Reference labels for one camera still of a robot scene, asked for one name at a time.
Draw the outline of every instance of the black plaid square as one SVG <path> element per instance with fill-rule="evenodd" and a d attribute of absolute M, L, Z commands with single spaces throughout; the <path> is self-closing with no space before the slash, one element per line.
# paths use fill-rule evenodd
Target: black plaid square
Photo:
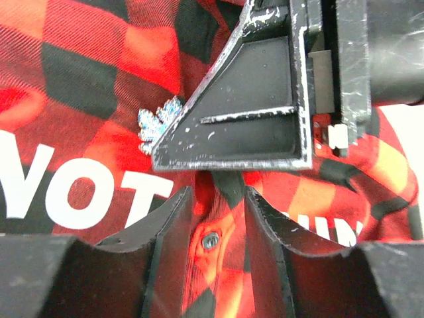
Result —
<path fill-rule="evenodd" d="M 219 12 L 223 15 L 223 18 L 230 29 L 230 31 L 233 31 L 237 23 L 240 19 L 240 14 L 243 9 L 243 7 L 240 7 L 239 5 L 233 5 L 232 3 L 217 0 L 217 6 L 219 9 Z"/>
<path fill-rule="evenodd" d="M 125 0 L 75 0 L 85 5 L 91 5 L 108 11 L 122 20 L 128 22 L 128 11 Z"/>
<path fill-rule="evenodd" d="M 209 63 L 218 22 L 196 0 L 182 0 L 178 8 L 175 29 L 180 50 Z"/>
<path fill-rule="evenodd" d="M 115 112 L 115 67 L 43 43 L 42 68 L 49 97 L 102 119 Z"/>
<path fill-rule="evenodd" d="M 27 178 L 30 166 L 23 165 L 22 168 Z M 6 209 L 0 209 L 0 233 L 50 234 L 52 232 L 54 222 L 46 210 L 46 192 L 52 177 L 52 172 L 45 171 L 24 219 L 6 219 Z M 1 186 L 0 207 L 6 207 L 5 194 Z"/>
<path fill-rule="evenodd" d="M 183 314 L 183 318 L 214 318 L 217 300 L 210 288 L 207 288 Z"/>

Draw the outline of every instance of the silver snowflake appliqué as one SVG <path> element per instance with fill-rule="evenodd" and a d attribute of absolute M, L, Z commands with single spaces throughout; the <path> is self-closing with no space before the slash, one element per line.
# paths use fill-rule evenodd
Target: silver snowflake appliqué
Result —
<path fill-rule="evenodd" d="M 143 154 L 150 155 L 152 153 L 153 146 L 165 133 L 181 109 L 181 102 L 175 96 L 166 101 L 163 107 L 158 107 L 156 116 L 147 109 L 141 109 L 138 112 L 138 125 L 141 128 L 138 136 L 142 141 L 139 148 Z"/>

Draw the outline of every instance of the wrinkled fabric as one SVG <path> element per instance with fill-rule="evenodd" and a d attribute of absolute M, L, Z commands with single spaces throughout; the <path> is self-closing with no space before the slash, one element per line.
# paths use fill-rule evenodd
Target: wrinkled fabric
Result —
<path fill-rule="evenodd" d="M 123 229 L 130 213 L 148 213 L 192 186 L 185 317 L 254 317 L 245 185 L 346 246 L 422 239 L 417 180 L 379 108 L 348 158 L 315 157 L 310 171 L 152 171 L 138 149 L 138 110 L 155 112 L 174 95 L 189 99 L 242 4 L 0 1 L 0 232 L 67 233 L 96 243 Z M 210 232 L 219 243 L 205 250 Z"/>

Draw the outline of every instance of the white surface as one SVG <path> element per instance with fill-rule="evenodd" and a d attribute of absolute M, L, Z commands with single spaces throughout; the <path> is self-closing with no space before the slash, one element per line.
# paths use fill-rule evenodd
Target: white surface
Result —
<path fill-rule="evenodd" d="M 407 106 L 392 105 L 381 107 L 383 113 L 392 124 L 397 137 L 406 153 L 409 165 L 415 172 L 420 189 L 424 188 L 424 105 Z M 421 222 L 424 225 L 424 191 L 419 192 Z"/>
<path fill-rule="evenodd" d="M 347 126 L 337 124 L 329 126 L 329 146 L 331 149 L 347 149 L 349 147 Z"/>

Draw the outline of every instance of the black plastic jaw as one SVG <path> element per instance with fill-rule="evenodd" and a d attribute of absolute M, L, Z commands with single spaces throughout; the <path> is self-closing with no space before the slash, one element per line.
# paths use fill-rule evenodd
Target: black plastic jaw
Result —
<path fill-rule="evenodd" d="M 422 244 L 345 248 L 282 215 L 251 188 L 245 211 L 257 317 L 424 315 Z"/>
<path fill-rule="evenodd" d="M 97 246 L 72 236 L 0 237 L 0 317 L 180 317 L 192 191 Z"/>
<path fill-rule="evenodd" d="M 248 0 L 225 49 L 152 152 L 155 170 L 312 165 L 302 1 Z"/>

